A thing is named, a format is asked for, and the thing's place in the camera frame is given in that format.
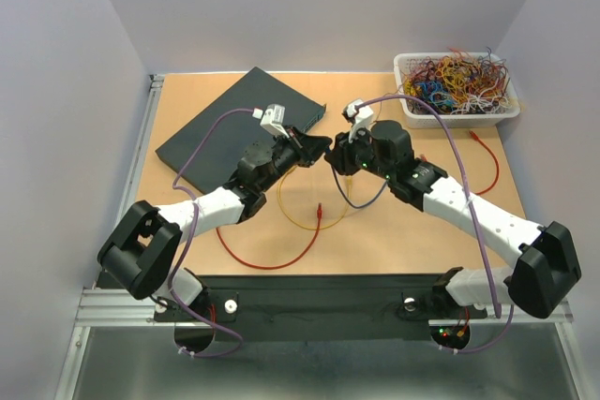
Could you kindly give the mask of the dark blue network switch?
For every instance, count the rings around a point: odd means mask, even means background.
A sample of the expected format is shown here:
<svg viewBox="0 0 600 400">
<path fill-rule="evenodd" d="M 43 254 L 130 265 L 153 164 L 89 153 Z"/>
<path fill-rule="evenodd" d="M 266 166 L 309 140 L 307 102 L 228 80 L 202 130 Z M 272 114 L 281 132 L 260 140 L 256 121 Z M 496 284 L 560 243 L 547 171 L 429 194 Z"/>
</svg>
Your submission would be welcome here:
<svg viewBox="0 0 600 400">
<path fill-rule="evenodd" d="M 263 109 L 276 103 L 285 107 L 283 124 L 309 132 L 324 116 L 326 107 L 292 89 L 258 67 L 217 97 L 156 149 L 158 158 L 201 193 L 209 193 L 227 182 L 245 149 L 256 141 L 272 143 L 273 137 L 247 113 L 225 118 L 207 137 L 204 147 L 192 156 L 218 117 L 240 108 Z"/>
</svg>

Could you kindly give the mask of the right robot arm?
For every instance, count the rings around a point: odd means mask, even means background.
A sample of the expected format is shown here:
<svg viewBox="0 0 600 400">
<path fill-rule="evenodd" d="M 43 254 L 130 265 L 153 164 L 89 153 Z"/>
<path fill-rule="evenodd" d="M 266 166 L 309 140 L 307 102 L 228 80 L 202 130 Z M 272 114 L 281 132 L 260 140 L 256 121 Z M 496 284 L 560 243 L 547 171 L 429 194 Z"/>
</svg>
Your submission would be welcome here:
<svg viewBox="0 0 600 400">
<path fill-rule="evenodd" d="M 455 268 L 431 293 L 434 310 L 452 316 L 463 306 L 512 304 L 537 319 L 548 318 L 581 278 L 570 230 L 513 215 L 467 190 L 447 172 L 415 156 L 407 130 L 395 121 L 339 133 L 326 161 L 339 175 L 365 170 L 384 179 L 391 193 L 440 218 L 495 252 L 500 268 Z"/>
</svg>

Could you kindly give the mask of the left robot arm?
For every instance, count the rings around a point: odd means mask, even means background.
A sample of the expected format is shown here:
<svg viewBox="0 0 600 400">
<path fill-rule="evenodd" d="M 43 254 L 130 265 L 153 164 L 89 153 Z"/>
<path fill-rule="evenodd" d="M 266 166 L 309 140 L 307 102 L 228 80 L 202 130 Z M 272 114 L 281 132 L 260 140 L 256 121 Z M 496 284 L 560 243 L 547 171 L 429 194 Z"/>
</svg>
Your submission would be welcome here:
<svg viewBox="0 0 600 400">
<path fill-rule="evenodd" d="M 193 237 L 253 217 L 271 186 L 291 168 L 315 164 L 332 143 L 293 126 L 285 131 L 271 144 L 250 144 L 227 183 L 208 194 L 170 205 L 132 204 L 100 248 L 99 265 L 134 299 L 170 299 L 187 319 L 201 318 L 209 298 L 202 282 L 173 261 L 177 247 L 189 249 Z"/>
</svg>

